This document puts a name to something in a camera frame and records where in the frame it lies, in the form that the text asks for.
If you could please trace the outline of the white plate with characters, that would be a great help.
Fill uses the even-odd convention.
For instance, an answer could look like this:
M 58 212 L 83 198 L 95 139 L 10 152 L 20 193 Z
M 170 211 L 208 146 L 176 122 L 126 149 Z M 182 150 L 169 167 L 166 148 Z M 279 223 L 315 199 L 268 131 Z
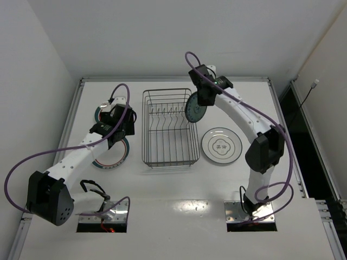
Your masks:
M 224 127 L 208 130 L 202 137 L 201 147 L 209 160 L 221 165 L 238 160 L 243 150 L 240 137 L 234 131 Z

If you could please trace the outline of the blue patterned green plate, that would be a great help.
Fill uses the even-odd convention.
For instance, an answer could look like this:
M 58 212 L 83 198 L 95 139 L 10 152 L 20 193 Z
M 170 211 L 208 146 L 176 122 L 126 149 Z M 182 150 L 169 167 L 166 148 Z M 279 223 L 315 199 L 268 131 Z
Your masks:
M 207 106 L 198 104 L 198 94 L 194 92 L 188 98 L 185 105 L 185 117 L 191 123 L 199 122 L 207 111 Z

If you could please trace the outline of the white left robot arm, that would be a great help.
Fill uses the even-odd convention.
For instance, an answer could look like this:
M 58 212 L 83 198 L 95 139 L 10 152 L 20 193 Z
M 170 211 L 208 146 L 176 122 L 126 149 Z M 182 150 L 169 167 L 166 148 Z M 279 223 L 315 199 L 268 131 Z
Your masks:
M 64 224 L 72 215 L 112 220 L 118 203 L 111 201 L 96 182 L 81 176 L 118 142 L 125 148 L 119 162 L 124 161 L 129 152 L 126 136 L 134 135 L 136 118 L 124 97 L 111 98 L 101 105 L 99 120 L 80 143 L 81 148 L 72 150 L 45 172 L 36 171 L 30 176 L 27 210 L 56 226 Z

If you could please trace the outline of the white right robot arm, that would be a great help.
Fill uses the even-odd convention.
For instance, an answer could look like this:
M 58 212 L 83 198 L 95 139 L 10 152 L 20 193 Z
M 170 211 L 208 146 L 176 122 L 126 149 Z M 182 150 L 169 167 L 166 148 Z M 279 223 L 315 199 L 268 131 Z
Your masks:
M 237 125 L 250 144 L 245 154 L 249 168 L 248 186 L 242 210 L 251 215 L 272 201 L 268 196 L 271 175 L 284 154 L 285 132 L 263 112 L 245 103 L 233 84 L 224 76 L 193 81 L 197 88 L 187 102 L 185 116 L 190 122 L 205 121 L 224 129 Z

